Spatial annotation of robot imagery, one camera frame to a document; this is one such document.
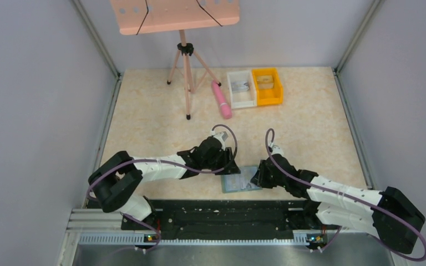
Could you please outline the green card holder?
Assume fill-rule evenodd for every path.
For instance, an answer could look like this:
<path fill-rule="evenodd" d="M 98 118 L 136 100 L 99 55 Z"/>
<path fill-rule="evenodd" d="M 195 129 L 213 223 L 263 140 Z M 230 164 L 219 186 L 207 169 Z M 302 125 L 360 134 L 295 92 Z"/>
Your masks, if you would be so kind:
<path fill-rule="evenodd" d="M 261 187 L 253 184 L 251 179 L 257 172 L 258 166 L 242 166 L 241 173 L 234 175 L 222 175 L 221 187 L 223 193 L 239 193 L 247 191 L 262 190 Z"/>

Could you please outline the silver credit card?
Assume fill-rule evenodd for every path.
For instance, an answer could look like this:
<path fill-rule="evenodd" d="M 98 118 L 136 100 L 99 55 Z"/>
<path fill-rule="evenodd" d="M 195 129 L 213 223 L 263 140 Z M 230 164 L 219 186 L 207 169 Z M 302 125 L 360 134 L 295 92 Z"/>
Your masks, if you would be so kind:
<path fill-rule="evenodd" d="M 249 91 L 250 86 L 247 81 L 233 81 L 231 82 L 231 91 L 233 93 L 240 93 L 244 91 Z"/>
<path fill-rule="evenodd" d="M 247 191 L 251 188 L 252 186 L 249 181 L 246 181 L 242 177 L 225 177 L 226 192 Z"/>

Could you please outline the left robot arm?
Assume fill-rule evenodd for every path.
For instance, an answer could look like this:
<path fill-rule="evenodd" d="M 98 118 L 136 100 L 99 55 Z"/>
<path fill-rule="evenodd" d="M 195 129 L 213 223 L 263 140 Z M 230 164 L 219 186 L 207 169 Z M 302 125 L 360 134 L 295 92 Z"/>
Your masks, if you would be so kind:
<path fill-rule="evenodd" d="M 121 213 L 150 223 L 155 209 L 145 196 L 136 195 L 141 183 L 163 179 L 183 180 L 199 175 L 233 175 L 241 171 L 236 150 L 221 136 L 209 136 L 199 146 L 160 158 L 134 158 L 119 151 L 88 178 L 89 192 L 105 213 Z"/>

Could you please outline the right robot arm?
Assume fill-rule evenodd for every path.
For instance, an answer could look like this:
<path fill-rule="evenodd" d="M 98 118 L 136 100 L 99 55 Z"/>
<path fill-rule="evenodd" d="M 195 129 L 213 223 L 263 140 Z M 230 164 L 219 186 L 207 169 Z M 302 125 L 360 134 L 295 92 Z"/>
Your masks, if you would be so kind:
<path fill-rule="evenodd" d="M 307 219 L 325 225 L 366 232 L 395 252 L 411 254 L 425 216 L 397 188 L 384 191 L 347 186 L 309 170 L 297 170 L 286 158 L 274 154 L 259 164 L 251 179 L 261 188 L 282 187 L 308 200 Z"/>

